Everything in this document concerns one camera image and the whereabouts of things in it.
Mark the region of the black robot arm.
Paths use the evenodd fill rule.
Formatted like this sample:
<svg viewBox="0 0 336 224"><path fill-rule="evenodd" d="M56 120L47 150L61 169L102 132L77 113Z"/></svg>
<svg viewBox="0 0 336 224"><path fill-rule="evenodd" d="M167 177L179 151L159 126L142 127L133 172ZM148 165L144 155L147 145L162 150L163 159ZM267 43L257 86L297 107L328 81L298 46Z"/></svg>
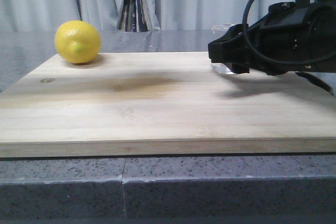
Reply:
<svg viewBox="0 0 336 224"><path fill-rule="evenodd" d="M294 0L269 6L258 22L240 24L208 45L212 63L234 73L250 69L276 76L290 71L335 72L335 0Z"/></svg>

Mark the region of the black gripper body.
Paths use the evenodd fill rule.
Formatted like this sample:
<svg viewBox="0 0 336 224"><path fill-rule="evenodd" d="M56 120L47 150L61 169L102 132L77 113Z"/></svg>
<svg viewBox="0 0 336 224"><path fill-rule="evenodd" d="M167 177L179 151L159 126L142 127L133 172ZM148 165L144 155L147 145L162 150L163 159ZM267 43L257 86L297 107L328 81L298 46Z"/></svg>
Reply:
<svg viewBox="0 0 336 224"><path fill-rule="evenodd" d="M270 6L248 27L248 67L270 75L289 71L335 72L335 5Z"/></svg>

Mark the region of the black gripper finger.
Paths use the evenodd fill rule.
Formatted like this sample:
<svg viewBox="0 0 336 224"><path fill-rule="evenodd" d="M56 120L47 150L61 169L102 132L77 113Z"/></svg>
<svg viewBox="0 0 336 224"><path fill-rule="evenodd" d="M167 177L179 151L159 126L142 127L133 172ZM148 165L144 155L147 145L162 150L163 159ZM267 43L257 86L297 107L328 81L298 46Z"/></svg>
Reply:
<svg viewBox="0 0 336 224"><path fill-rule="evenodd" d="M223 63L233 73L249 73L249 68L233 63L232 60L244 56L245 46L242 35L229 35L211 41L208 46L208 56L211 63Z"/></svg>
<svg viewBox="0 0 336 224"><path fill-rule="evenodd" d="M248 25L247 24L237 24L233 25L227 31L229 35L247 35L248 34Z"/></svg>

